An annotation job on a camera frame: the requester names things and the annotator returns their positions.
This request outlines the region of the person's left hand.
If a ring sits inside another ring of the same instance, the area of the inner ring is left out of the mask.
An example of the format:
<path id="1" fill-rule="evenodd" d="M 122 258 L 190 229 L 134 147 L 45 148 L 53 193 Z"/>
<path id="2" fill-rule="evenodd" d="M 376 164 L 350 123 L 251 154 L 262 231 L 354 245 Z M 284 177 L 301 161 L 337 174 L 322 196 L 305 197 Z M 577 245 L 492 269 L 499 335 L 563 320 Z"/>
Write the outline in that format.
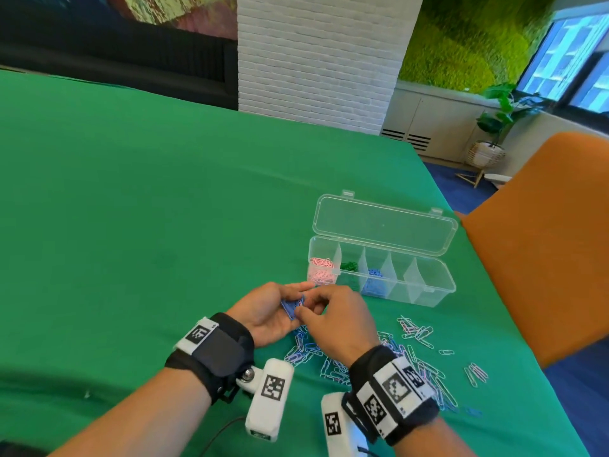
<path id="1" fill-rule="evenodd" d="M 272 283 L 253 289 L 225 312 L 249 331 L 256 348 L 273 344 L 300 326 L 298 319 L 289 320 L 280 305 L 281 299 L 299 297 L 278 297 Z"/>

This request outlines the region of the person's right hand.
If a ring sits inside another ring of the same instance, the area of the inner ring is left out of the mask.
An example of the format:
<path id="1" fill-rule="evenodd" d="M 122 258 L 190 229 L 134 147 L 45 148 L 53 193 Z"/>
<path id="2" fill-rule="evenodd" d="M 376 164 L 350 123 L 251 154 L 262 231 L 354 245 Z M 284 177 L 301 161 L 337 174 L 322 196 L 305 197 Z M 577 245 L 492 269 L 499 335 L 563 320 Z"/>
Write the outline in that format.
<path id="1" fill-rule="evenodd" d="M 380 344 L 377 327 L 366 302 L 348 286 L 325 285 L 304 293 L 308 308 L 326 307 L 329 320 L 325 330 L 309 333 L 332 360 L 350 368 L 361 356 Z"/>

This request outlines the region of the bunch of blue paper clips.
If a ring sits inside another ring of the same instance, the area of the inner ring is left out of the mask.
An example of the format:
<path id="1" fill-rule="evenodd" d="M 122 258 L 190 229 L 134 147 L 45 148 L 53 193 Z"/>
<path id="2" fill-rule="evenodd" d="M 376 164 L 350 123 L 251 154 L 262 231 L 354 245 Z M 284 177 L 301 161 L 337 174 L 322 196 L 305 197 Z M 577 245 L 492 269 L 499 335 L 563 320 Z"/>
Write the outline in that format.
<path id="1" fill-rule="evenodd" d="M 301 294 L 299 299 L 296 300 L 288 300 L 288 299 L 281 299 L 280 300 L 280 305 L 281 307 L 284 309 L 286 315 L 288 316 L 290 321 L 294 321 L 297 319 L 297 315 L 295 310 L 299 307 L 303 306 L 303 303 L 305 302 L 306 296 L 304 294 Z"/>

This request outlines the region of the person's right forearm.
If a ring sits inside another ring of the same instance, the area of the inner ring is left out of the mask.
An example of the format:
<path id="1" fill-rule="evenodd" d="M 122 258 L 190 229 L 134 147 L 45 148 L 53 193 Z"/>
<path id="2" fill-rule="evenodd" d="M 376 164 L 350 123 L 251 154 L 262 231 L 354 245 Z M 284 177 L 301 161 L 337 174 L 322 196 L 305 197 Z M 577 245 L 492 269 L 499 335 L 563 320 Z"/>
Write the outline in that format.
<path id="1" fill-rule="evenodd" d="M 415 428 L 392 448 L 396 457 L 477 457 L 441 417 Z"/>

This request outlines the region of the person's left forearm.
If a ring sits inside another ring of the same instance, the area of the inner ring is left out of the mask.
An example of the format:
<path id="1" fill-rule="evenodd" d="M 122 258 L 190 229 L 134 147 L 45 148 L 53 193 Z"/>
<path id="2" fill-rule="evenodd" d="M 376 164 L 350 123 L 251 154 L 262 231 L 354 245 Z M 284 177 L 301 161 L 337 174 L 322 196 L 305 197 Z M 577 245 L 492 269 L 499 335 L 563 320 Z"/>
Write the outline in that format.
<path id="1" fill-rule="evenodd" d="M 210 406 L 191 371 L 163 368 L 48 457 L 180 457 Z"/>

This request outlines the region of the heap of pink paper clips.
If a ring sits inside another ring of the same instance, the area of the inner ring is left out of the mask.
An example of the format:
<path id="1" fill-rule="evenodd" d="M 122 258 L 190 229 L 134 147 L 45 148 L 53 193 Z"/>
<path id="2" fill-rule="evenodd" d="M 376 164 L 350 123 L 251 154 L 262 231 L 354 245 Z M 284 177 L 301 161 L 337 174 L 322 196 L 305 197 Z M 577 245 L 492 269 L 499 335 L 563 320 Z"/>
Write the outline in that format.
<path id="1" fill-rule="evenodd" d="M 316 286 L 335 284 L 337 275 L 334 273 L 334 264 L 330 259 L 313 257 L 309 259 L 307 281 Z"/>

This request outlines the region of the heap of blue paper clips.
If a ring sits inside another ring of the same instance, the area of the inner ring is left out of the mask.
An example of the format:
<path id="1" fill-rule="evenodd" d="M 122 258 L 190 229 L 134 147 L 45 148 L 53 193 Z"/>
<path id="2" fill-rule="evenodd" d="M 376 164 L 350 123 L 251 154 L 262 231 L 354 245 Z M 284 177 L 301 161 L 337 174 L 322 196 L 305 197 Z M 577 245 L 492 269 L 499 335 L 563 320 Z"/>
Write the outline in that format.
<path id="1" fill-rule="evenodd" d="M 384 299 L 386 293 L 383 273 L 378 268 L 369 269 L 369 277 L 362 287 L 361 294 Z"/>

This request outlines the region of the clear plastic compartment box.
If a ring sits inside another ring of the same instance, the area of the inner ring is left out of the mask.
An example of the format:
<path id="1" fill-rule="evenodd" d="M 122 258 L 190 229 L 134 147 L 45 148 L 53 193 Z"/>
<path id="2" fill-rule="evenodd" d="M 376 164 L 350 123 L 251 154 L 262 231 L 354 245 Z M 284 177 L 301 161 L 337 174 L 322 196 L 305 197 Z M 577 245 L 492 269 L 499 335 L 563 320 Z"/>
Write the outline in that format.
<path id="1" fill-rule="evenodd" d="M 346 190 L 324 194 L 316 204 L 307 261 L 330 259 L 335 284 L 360 294 L 369 269 L 378 268 L 386 282 L 385 300 L 436 307 L 456 291 L 440 258 L 458 228 L 458 222 L 439 208 L 422 213 L 358 200 Z M 359 271 L 341 270 L 346 261 L 358 262 Z"/>

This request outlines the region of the scattered pile of paper clips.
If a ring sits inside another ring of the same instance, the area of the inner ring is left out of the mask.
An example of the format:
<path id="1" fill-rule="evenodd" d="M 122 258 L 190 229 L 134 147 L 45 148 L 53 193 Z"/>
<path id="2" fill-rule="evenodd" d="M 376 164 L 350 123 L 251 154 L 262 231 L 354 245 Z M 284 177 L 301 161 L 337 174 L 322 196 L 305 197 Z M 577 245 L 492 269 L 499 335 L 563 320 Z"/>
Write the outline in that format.
<path id="1" fill-rule="evenodd" d="M 434 332 L 431 325 L 418 325 L 410 317 L 400 315 L 396 318 L 402 333 L 394 335 L 388 331 L 378 331 L 377 337 L 382 345 L 389 347 L 398 356 L 404 356 L 413 366 L 415 371 L 423 380 L 428 381 L 434 392 L 434 399 L 440 411 L 460 413 L 464 412 L 472 417 L 482 417 L 482 411 L 460 405 L 454 394 L 448 389 L 446 384 L 446 374 L 443 370 L 422 359 L 415 353 L 415 344 L 419 344 L 440 356 L 453 356 L 455 352 L 448 348 L 436 350 L 429 341 L 429 337 Z M 333 381 L 343 386 L 350 386 L 351 382 L 347 379 L 347 368 L 338 361 L 331 360 L 325 355 L 318 344 L 312 340 L 309 330 L 305 325 L 301 325 L 293 331 L 294 345 L 285 354 L 283 360 L 293 367 L 306 364 L 311 360 L 321 360 L 322 367 L 319 376 L 323 379 Z"/>

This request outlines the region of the green tablecloth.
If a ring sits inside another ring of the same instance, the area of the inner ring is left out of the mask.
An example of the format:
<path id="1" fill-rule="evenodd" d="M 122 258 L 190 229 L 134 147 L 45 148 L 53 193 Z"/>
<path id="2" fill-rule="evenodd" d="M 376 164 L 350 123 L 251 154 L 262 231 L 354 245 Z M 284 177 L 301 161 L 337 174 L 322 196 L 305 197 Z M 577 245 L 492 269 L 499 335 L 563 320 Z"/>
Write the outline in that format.
<path id="1" fill-rule="evenodd" d="M 201 317 L 269 281 L 305 280 L 318 198 L 455 216 L 406 145 L 132 89 L 0 73 L 0 442 L 50 453 L 153 377 Z M 431 325 L 415 353 L 460 405 L 481 457 L 588 457 L 464 230 L 441 258 L 456 291 L 426 308 L 366 297 L 380 331 Z M 217 457 L 327 456 L 300 365 L 278 441 L 232 425 Z"/>

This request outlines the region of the wooden plant stand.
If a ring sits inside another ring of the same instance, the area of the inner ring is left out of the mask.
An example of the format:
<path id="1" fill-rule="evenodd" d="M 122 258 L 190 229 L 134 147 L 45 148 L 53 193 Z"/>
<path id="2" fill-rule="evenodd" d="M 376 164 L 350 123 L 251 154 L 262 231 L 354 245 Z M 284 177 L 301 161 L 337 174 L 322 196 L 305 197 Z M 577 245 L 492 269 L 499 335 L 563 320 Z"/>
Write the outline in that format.
<path id="1" fill-rule="evenodd" d="M 456 173 L 455 177 L 472 185 L 473 189 L 477 189 L 485 175 L 485 169 L 479 169 L 477 172 L 462 172 Z"/>

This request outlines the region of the white low cabinet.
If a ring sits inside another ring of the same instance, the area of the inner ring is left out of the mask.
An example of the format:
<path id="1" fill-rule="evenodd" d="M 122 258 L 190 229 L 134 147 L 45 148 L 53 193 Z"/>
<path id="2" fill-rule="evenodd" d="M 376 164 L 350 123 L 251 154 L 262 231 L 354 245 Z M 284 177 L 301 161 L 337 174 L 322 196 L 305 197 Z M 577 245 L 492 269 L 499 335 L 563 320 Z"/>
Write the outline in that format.
<path id="1" fill-rule="evenodd" d="M 477 118 L 499 109 L 478 94 L 399 80 L 380 135 L 411 144 L 423 157 L 462 163 L 475 142 L 489 138 Z"/>

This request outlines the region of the woven plant basket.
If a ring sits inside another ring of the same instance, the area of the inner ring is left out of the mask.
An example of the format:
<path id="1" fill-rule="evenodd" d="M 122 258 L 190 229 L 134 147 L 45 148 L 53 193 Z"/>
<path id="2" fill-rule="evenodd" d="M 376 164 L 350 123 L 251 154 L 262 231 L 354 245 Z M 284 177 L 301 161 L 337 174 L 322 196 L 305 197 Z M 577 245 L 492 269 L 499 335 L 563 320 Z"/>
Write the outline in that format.
<path id="1" fill-rule="evenodd" d="M 489 169 L 506 157 L 506 151 L 491 142 L 477 141 L 470 146 L 465 156 L 465 164 L 477 169 Z"/>

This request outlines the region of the orange chair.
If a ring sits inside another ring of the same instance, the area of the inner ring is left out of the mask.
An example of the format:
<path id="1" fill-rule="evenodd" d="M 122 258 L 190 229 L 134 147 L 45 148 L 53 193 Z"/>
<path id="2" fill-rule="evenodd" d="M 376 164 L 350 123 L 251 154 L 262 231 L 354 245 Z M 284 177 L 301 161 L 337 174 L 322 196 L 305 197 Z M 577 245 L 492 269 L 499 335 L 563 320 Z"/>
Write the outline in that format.
<path id="1" fill-rule="evenodd" d="M 459 217 L 542 368 L 609 335 L 609 139 L 553 135 Z"/>

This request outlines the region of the green potted plant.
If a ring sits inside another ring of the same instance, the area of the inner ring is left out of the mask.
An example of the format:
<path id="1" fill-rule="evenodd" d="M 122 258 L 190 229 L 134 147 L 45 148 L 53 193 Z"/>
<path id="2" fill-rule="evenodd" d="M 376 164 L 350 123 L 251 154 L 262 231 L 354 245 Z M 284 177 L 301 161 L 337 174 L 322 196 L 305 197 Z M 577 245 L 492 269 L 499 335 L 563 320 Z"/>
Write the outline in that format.
<path id="1" fill-rule="evenodd" d="M 477 119 L 477 126 L 491 139 L 491 147 L 499 146 L 511 128 L 521 120 L 535 116 L 553 106 L 551 99 L 546 99 L 540 93 L 528 94 L 516 89 L 514 83 L 491 85 L 479 95 L 487 100 L 496 100 L 499 109 L 484 112 Z"/>

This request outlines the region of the black sofa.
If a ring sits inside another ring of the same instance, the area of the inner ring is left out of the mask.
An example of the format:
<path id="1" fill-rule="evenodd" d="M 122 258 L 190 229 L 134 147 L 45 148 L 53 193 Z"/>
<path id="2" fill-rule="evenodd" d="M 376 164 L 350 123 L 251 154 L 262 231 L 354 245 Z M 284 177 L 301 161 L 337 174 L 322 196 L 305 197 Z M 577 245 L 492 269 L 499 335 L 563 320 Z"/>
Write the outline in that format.
<path id="1" fill-rule="evenodd" d="M 0 68 L 238 109 L 237 41 L 139 22 L 119 0 L 0 0 Z"/>

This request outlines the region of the window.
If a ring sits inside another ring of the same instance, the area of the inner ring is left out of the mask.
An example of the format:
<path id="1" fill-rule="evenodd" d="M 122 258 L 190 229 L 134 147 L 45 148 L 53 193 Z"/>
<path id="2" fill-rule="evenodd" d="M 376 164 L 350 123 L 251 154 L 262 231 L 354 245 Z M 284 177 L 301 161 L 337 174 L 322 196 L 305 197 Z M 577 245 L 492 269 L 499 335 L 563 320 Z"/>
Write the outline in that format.
<path id="1" fill-rule="evenodd" d="M 609 117 L 609 13 L 552 22 L 516 89 Z"/>

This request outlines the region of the colourful wall painting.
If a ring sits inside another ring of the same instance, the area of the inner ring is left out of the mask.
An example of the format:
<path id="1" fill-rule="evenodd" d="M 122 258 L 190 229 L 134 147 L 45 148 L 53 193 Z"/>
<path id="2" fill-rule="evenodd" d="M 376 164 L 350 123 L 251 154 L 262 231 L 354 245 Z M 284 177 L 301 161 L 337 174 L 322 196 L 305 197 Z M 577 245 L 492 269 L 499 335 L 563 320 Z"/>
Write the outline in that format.
<path id="1" fill-rule="evenodd" d="M 238 38 L 238 0 L 105 0 L 138 22 L 222 37 Z"/>

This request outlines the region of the green moss wall panel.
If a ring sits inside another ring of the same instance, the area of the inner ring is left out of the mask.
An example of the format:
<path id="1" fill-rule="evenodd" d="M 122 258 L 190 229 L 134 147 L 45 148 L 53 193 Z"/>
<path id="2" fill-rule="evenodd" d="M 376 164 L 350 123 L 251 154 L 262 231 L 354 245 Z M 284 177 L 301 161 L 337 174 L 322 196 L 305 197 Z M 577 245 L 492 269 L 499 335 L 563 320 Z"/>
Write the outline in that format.
<path id="1" fill-rule="evenodd" d="M 422 0 L 398 79 L 474 94 L 515 84 L 551 25 L 554 2 Z"/>

